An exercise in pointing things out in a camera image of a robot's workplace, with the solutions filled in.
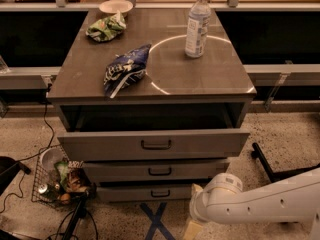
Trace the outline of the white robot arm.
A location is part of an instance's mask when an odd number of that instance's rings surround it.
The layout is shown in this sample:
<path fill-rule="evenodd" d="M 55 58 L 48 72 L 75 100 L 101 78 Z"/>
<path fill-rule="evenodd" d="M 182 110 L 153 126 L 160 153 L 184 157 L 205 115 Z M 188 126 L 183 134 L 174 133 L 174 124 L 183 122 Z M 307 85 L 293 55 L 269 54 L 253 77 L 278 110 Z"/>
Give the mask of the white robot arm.
<path fill-rule="evenodd" d="M 229 173 L 216 175 L 206 186 L 192 186 L 183 240 L 194 240 L 208 222 L 313 222 L 309 240 L 320 240 L 320 169 L 250 191 Z"/>

